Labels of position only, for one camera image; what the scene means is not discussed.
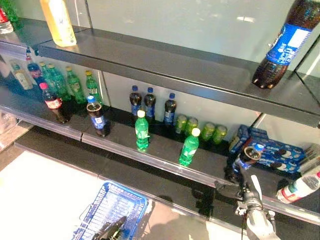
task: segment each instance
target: green can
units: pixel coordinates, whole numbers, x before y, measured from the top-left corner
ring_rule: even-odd
[[[227,128],[223,125],[218,125],[213,133],[212,141],[214,144],[220,144],[227,135]]]
[[[188,122],[186,123],[184,134],[186,136],[190,136],[192,129],[198,127],[198,120],[195,117],[190,117]]]
[[[184,132],[187,125],[187,117],[185,115],[179,115],[175,122],[175,132],[181,134]]]
[[[203,141],[208,141],[214,134],[216,126],[212,122],[205,124],[203,130],[201,131],[201,139]]]

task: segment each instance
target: blue basket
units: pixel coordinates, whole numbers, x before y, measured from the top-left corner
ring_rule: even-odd
[[[148,199],[120,184],[106,181],[72,240],[92,240],[106,223],[114,223],[126,216],[121,239],[132,239],[144,216]]]

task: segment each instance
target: coca-cola bottle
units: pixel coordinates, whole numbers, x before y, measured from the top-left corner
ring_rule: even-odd
[[[256,69],[252,83],[262,89],[277,85],[319,22],[319,0],[295,0],[278,37]]]

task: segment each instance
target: white bottle cap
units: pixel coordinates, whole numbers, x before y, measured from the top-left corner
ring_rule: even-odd
[[[194,136],[194,137],[199,137],[199,135],[200,135],[200,129],[195,127],[194,129],[192,129],[191,134],[192,134],[192,136]]]
[[[142,111],[142,110],[138,110],[138,117],[139,118],[144,118],[145,117],[145,115],[146,115],[146,113],[145,113],[145,111]]]

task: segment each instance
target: red bottle cap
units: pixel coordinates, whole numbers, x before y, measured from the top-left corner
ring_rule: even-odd
[[[39,87],[44,90],[44,89],[47,89],[48,88],[48,84],[46,84],[45,82],[42,82],[39,84]]]

